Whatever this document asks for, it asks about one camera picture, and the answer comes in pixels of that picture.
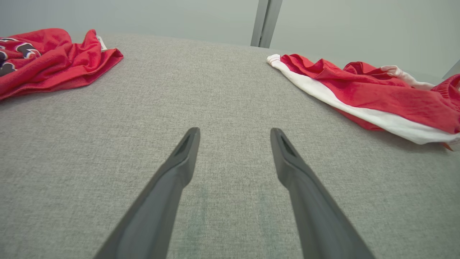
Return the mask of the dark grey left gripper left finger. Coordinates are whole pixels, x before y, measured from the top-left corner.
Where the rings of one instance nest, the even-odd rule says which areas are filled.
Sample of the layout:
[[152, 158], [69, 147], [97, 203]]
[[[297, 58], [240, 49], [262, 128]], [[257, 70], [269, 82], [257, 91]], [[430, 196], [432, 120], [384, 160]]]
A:
[[179, 201], [190, 183], [200, 129], [190, 128], [93, 259], [166, 259]]

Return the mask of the red shorts with white stripes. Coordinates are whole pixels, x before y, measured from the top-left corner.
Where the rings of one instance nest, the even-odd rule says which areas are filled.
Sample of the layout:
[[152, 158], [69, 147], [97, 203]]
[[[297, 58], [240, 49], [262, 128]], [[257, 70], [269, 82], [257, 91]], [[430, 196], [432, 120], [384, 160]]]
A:
[[266, 61], [296, 87], [366, 130], [460, 151], [460, 74], [434, 85], [393, 65], [377, 68], [358, 61], [340, 68], [298, 54], [274, 54]]

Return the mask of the red jersey with white trim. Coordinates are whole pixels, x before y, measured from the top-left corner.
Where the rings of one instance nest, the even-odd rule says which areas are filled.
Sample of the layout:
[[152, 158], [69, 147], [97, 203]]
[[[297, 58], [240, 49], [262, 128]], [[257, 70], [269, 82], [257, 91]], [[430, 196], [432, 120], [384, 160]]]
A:
[[93, 29], [82, 43], [62, 28], [0, 37], [0, 101], [87, 86], [122, 59]]

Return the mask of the wide grey metal post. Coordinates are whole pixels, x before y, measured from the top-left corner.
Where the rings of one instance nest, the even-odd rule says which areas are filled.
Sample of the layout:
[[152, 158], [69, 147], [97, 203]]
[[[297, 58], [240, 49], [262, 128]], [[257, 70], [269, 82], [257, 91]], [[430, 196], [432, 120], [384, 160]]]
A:
[[270, 48], [282, 2], [283, 0], [258, 0], [251, 46]]

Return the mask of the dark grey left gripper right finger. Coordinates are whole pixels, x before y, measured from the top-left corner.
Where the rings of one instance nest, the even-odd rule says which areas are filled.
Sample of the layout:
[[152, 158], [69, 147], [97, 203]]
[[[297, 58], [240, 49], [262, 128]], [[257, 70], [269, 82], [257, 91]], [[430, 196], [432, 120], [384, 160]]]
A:
[[270, 140], [278, 179], [289, 191], [304, 259], [375, 259], [284, 132], [272, 128]]

